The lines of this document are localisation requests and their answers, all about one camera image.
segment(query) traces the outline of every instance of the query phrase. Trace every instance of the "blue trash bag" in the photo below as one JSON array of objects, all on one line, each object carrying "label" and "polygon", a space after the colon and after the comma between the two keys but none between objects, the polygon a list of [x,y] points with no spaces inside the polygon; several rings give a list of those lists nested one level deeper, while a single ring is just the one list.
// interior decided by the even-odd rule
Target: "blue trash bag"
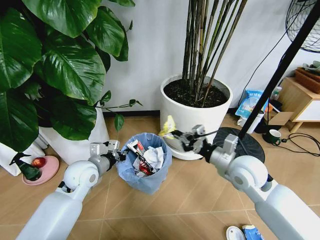
[{"label": "blue trash bag", "polygon": [[153,148],[162,147],[163,149],[163,165],[159,171],[150,176],[138,177],[135,174],[133,163],[137,158],[137,155],[132,151],[129,151],[126,155],[125,161],[119,161],[116,163],[119,176],[125,180],[131,187],[138,189],[146,194],[154,194],[159,188],[161,183],[166,179],[168,174],[168,168],[172,163],[172,153],[170,148],[162,140],[161,137],[153,133],[140,133],[131,137],[123,146],[122,152],[127,149],[127,144],[138,139],[143,145],[144,149],[148,149],[149,146]]}]

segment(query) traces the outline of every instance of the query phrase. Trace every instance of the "white flower pot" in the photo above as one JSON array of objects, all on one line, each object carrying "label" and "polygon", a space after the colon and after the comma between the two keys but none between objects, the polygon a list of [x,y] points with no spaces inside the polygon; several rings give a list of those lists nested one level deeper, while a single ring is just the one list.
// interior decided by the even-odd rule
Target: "white flower pot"
[{"label": "white flower pot", "polygon": [[[160,127],[162,128],[164,123],[167,121],[169,115],[173,117],[173,120],[176,124],[176,129],[182,132],[190,132],[195,125],[201,124],[204,125],[206,133],[217,131],[228,111],[228,108],[233,99],[233,93],[231,89],[224,83],[215,80],[213,81],[213,86],[220,89],[225,96],[227,97],[227,102],[208,108],[197,108],[190,107],[180,104],[169,97],[164,93],[164,87],[169,83],[180,80],[181,75],[175,75],[164,80],[161,84],[161,107],[160,107]],[[209,82],[210,78],[205,77],[205,82]],[[212,143],[216,133],[208,135],[207,141]],[[202,158],[201,155],[195,154],[193,152],[184,152],[180,141],[177,139],[165,139],[165,142],[171,148],[172,155],[176,158],[183,160],[196,160]]]},{"label": "white flower pot", "polygon": [[68,140],[62,137],[52,127],[39,127],[40,139],[49,144],[68,165],[88,160],[90,143],[109,141],[109,135],[101,108],[96,108],[96,122],[88,140]]}]

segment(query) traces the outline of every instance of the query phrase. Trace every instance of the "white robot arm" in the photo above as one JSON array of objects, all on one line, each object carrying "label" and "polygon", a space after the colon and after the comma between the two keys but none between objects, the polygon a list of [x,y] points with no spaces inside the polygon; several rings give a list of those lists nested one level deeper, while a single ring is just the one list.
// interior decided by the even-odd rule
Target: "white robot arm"
[{"label": "white robot arm", "polygon": [[246,193],[254,202],[261,219],[281,240],[314,240],[320,229],[320,218],[288,187],[278,184],[266,166],[256,157],[235,158],[238,137],[229,134],[223,147],[208,144],[203,125],[190,133],[173,134],[182,141],[185,151],[193,150],[213,164],[219,175]]},{"label": "white robot arm", "polygon": [[125,154],[117,151],[118,147],[117,140],[91,143],[90,159],[76,161],[67,167],[63,181],[42,201],[17,240],[67,239],[90,189],[116,161],[125,159]]}]

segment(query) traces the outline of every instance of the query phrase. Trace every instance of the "round black base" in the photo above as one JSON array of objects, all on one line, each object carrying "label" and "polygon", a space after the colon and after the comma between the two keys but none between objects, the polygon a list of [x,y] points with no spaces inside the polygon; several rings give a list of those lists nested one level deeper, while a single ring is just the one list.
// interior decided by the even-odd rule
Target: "round black base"
[{"label": "round black base", "polygon": [[[222,148],[229,134],[237,136],[239,132],[240,130],[233,127],[220,127],[213,140],[213,144]],[[246,134],[242,140],[239,139],[235,152],[235,157],[250,155],[256,157],[263,163],[265,162],[265,152],[263,148],[260,143],[249,134]]]}]

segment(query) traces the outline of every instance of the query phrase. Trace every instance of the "cardboard box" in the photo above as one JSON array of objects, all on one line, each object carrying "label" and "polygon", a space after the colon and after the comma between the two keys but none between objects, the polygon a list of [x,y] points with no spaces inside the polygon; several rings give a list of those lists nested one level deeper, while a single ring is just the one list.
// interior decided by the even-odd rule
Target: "cardboard box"
[{"label": "cardboard box", "polygon": [[[275,107],[273,107],[273,110],[269,112],[269,125],[280,125],[284,126],[291,116],[294,114],[293,111],[279,111]],[[264,119],[268,121],[268,113],[266,112],[264,114]]]}]

